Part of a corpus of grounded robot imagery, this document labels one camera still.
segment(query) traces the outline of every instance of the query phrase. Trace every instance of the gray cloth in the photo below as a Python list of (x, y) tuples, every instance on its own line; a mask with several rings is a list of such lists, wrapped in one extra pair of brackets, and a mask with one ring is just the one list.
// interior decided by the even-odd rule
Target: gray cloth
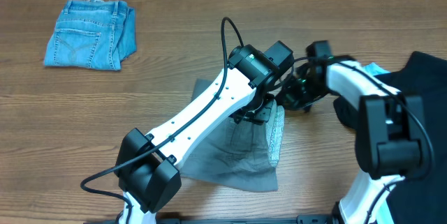
[[(211, 83), (197, 80), (192, 100)], [(276, 105), (262, 126), (246, 121), (236, 124), (227, 118), (194, 149), (180, 173), (244, 191), (278, 190), (275, 168), (283, 125), (284, 109)]]

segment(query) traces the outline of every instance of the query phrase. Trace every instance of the blue denim garment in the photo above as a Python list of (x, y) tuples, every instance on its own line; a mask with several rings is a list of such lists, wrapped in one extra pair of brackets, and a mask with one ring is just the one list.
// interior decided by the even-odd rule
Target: blue denim garment
[(135, 11), (125, 1), (68, 0), (44, 65), (121, 70), (121, 61), (135, 51)]

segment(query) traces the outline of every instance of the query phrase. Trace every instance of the black cloth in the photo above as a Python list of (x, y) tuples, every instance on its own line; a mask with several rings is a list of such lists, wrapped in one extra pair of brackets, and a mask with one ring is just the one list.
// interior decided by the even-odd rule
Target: black cloth
[[(402, 92), (422, 96), (425, 128), (436, 158), (436, 169), (428, 178), (400, 184), (388, 196), (393, 220), (395, 224), (447, 223), (447, 61), (413, 52), (402, 70), (376, 77)], [(357, 112), (344, 98), (337, 98), (334, 108), (345, 126), (357, 127)]]

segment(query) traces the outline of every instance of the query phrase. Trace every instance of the wooden table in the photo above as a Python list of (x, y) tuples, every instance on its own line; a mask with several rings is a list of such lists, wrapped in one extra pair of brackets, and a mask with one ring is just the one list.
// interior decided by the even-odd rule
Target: wooden table
[[(135, 7), (138, 51), (120, 72), (44, 68), (48, 39), (66, 0), (0, 0), (0, 223), (113, 219), (122, 202), (79, 183), (115, 164), (132, 128), (149, 130), (191, 97), (197, 78), (222, 66), (220, 21), (246, 43), (282, 40), (295, 57), (315, 40), (395, 71), (419, 50), (447, 59), (446, 0), (125, 0)], [(237, 40), (228, 29), (228, 49)], [(328, 213), (358, 165), (353, 133), (333, 97), (310, 114), (286, 113), (279, 190), (248, 193), (183, 179), (162, 212), (187, 218), (291, 217)], [(107, 176), (94, 188), (119, 192)]]

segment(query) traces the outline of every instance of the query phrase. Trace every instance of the clothing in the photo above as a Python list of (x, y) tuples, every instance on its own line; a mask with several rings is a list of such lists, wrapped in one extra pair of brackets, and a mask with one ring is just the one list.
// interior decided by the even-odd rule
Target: clothing
[(68, 0), (44, 65), (121, 70), (121, 61), (135, 51), (135, 11), (125, 1)]
[[(395, 224), (447, 223), (447, 61), (413, 52), (401, 71), (376, 77), (402, 92), (422, 96), (425, 129), (436, 158), (434, 173), (428, 178), (400, 184), (391, 191), (387, 203), (393, 220)], [(346, 100), (337, 98), (334, 108), (345, 126), (356, 128), (357, 111)]]
[[(197, 80), (192, 100), (211, 83)], [(275, 168), (283, 129), (284, 109), (276, 104), (262, 126), (227, 118), (194, 149), (180, 174), (244, 191), (278, 190)]]

